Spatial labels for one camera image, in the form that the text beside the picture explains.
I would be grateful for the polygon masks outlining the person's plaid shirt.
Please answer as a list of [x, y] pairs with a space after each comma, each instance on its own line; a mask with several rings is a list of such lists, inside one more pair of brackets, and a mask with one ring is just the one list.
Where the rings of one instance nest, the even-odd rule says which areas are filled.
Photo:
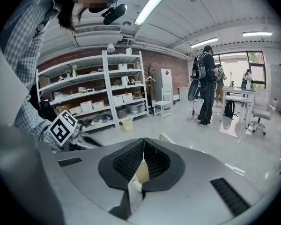
[[[22, 0], [0, 34], [0, 47], [10, 67], [30, 90], [35, 82], [49, 20], [60, 8], [54, 0]], [[51, 122], [38, 115], [27, 95], [16, 116], [14, 126], [28, 132], [37, 140], [48, 143], [54, 152], [61, 150], [49, 132]]]

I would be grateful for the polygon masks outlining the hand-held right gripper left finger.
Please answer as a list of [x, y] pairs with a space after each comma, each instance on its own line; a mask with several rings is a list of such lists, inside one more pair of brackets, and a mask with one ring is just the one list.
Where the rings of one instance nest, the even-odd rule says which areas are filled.
[[65, 225], [145, 225], [141, 211], [131, 212], [128, 180], [114, 170], [121, 154], [143, 155], [144, 140], [53, 154], [40, 147], [42, 164], [59, 201]]

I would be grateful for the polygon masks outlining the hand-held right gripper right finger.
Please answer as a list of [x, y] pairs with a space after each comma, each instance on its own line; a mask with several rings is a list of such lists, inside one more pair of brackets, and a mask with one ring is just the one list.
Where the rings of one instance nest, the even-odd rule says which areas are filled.
[[128, 219], [133, 225], [224, 224], [262, 198], [250, 181], [209, 154], [145, 138], [144, 158], [151, 173]]

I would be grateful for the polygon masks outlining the black backpack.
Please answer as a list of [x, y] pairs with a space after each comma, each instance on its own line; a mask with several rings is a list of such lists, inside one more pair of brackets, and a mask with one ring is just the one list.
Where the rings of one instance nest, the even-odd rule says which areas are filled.
[[233, 118], [235, 113], [235, 102], [232, 100], [228, 100], [225, 109], [224, 109], [224, 115], [230, 119]]

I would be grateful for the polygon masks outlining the white metal shelving unit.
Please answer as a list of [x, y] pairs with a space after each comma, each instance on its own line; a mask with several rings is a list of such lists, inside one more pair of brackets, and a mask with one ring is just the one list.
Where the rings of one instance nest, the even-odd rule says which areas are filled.
[[[102, 54], [70, 60], [36, 72], [37, 96], [48, 102], [56, 114], [70, 112], [90, 133], [115, 127], [108, 102]], [[82, 112], [80, 103], [103, 100], [104, 108]]]
[[[142, 116], [148, 117], [146, 78], [141, 52], [138, 54], [108, 54], [107, 51], [103, 50], [102, 59], [108, 102], [111, 107], [115, 127], [119, 128], [122, 125], [121, 119], [117, 114], [117, 108], [119, 107], [142, 102], [144, 111], [138, 114], [129, 113], [127, 116], [132, 118], [139, 118]], [[122, 86], [121, 77], [123, 76], [128, 76], [129, 78], [129, 85], [127, 87]], [[115, 106], [113, 104], [113, 96], [125, 93], [132, 93], [133, 101], [123, 103], [121, 106]]]

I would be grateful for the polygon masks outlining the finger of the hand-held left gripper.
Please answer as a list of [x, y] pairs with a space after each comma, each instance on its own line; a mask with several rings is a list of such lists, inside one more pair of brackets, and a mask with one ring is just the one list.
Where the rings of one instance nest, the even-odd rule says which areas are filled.
[[91, 136], [80, 136], [78, 139], [78, 146], [86, 148], [86, 149], [94, 149], [103, 147], [104, 145], [98, 141], [97, 139], [91, 137]]

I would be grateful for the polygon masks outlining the window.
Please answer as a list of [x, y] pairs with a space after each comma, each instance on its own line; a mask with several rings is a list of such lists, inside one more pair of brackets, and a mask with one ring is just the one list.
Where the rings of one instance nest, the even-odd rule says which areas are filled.
[[255, 89], [266, 88], [266, 68], [262, 52], [233, 52], [214, 55], [215, 64], [221, 64], [227, 77], [224, 86], [242, 87], [243, 75], [250, 71]]

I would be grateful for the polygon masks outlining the white air conditioner unit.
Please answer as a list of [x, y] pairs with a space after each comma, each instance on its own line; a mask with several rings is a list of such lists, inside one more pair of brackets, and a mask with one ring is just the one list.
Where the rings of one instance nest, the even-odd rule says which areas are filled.
[[92, 25], [76, 28], [73, 36], [79, 47], [116, 44], [123, 39], [120, 26]]

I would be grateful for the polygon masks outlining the white office chair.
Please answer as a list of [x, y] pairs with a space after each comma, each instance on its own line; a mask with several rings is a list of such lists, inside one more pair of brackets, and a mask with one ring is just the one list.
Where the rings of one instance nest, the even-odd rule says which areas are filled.
[[273, 113], [275, 112], [275, 107], [272, 106], [265, 98], [255, 97], [251, 114], [257, 120], [251, 120], [248, 126], [252, 127], [252, 132], [255, 133], [258, 128], [262, 130], [263, 135], [266, 135], [265, 125], [261, 120], [270, 121], [272, 119]]

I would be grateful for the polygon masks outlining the wooden coat rack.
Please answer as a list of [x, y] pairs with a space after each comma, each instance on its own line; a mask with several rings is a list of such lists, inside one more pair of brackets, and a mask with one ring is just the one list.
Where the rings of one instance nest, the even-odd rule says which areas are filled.
[[148, 63], [148, 65], [144, 66], [144, 71], [146, 72], [146, 87], [147, 87], [147, 97], [148, 97], [148, 110], [149, 114], [154, 113], [153, 105], [152, 105], [152, 96], [151, 96], [151, 85], [155, 82], [155, 79], [152, 77], [152, 73], [155, 71], [153, 69], [152, 63]]

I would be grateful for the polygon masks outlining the white work table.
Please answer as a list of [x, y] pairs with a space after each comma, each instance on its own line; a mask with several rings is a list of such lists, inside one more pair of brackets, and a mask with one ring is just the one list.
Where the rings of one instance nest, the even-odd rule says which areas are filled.
[[252, 113], [253, 102], [255, 98], [255, 91], [254, 90], [242, 90], [239, 88], [232, 88], [232, 87], [223, 87], [223, 97], [222, 97], [222, 110], [219, 121], [222, 122], [225, 105], [227, 101], [234, 101], [247, 104], [246, 112], [245, 112], [245, 122], [246, 127], [249, 125], [249, 119]]

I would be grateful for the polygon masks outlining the yellow waste basket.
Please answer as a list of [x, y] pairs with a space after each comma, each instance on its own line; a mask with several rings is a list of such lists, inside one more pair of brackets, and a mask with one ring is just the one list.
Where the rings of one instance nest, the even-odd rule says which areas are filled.
[[126, 117], [121, 120], [125, 131], [133, 131], [133, 118]]

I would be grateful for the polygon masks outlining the ceiling tube light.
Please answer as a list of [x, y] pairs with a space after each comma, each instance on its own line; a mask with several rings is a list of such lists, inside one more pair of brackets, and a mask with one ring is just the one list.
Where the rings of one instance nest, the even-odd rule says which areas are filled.
[[134, 24], [141, 26], [145, 20], [149, 17], [149, 15], [153, 12], [153, 10], [162, 2], [163, 0], [149, 0], [138, 17], [136, 18]]
[[209, 43], [212, 43], [212, 42], [217, 42], [217, 41], [218, 41], [218, 37], [215, 37], [215, 38], [212, 38], [212, 39], [208, 39], [208, 40], [193, 44], [193, 45], [191, 45], [191, 48], [196, 48], [196, 47], [206, 45], [206, 44], [209, 44]]
[[243, 37], [254, 37], [254, 36], [261, 36], [261, 37], [270, 37], [272, 36], [272, 32], [268, 31], [256, 31], [256, 32], [244, 32]]

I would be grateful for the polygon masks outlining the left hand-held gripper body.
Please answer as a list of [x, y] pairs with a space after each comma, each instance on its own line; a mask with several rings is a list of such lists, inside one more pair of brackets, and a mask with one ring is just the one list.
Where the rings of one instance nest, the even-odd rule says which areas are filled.
[[61, 112], [49, 126], [50, 134], [60, 147], [68, 142], [68, 140], [72, 141], [79, 137], [81, 131], [82, 125], [67, 110]]

